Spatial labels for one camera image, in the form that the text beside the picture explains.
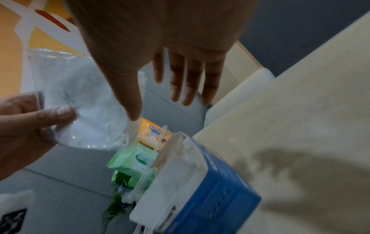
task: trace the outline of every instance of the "yellow package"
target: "yellow package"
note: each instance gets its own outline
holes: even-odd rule
[[[140,124],[140,129],[139,129],[139,136],[138,136],[139,142],[141,144],[154,149],[157,143],[159,142],[159,140],[161,139],[162,133],[163,133],[163,138],[160,142],[158,151],[162,150],[163,146],[171,138],[172,133],[169,132],[167,129],[163,130],[163,128],[150,122],[149,120],[141,118],[141,124]]]

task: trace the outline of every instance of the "blue and white box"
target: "blue and white box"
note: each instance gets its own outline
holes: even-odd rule
[[[153,166],[159,173],[130,220],[158,233],[237,233],[261,201],[229,164],[181,133]]]

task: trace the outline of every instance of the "black printed pattern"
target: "black printed pattern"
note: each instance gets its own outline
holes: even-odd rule
[[[3,215],[0,222],[0,234],[15,234],[20,232],[27,209]]]

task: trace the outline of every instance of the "fingernail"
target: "fingernail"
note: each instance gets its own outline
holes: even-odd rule
[[[66,117],[71,114],[73,111],[72,107],[70,106],[65,106],[57,109],[57,115],[59,117]]]

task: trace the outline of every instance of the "hand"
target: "hand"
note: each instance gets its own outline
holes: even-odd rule
[[[194,100],[205,67],[204,105],[216,95],[227,51],[243,32],[257,0],[65,0],[85,43],[131,120],[141,113],[137,71],[153,60],[163,80],[168,48],[171,99]]]
[[[0,180],[32,164],[53,148],[39,129],[67,124],[76,114],[70,107],[37,110],[34,93],[0,101]]]

